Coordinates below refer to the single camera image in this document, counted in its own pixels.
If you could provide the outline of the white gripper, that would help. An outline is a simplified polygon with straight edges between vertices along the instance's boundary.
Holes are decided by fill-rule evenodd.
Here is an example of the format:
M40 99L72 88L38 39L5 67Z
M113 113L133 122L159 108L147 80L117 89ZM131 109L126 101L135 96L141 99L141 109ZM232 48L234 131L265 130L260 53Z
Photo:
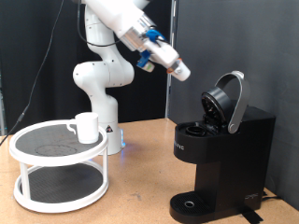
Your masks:
M166 69L170 69L171 73L179 74L181 72L181 59L169 44L161 40L156 43L146 40L144 47L149 52L149 55L145 57L144 69L153 69L153 63L158 63Z

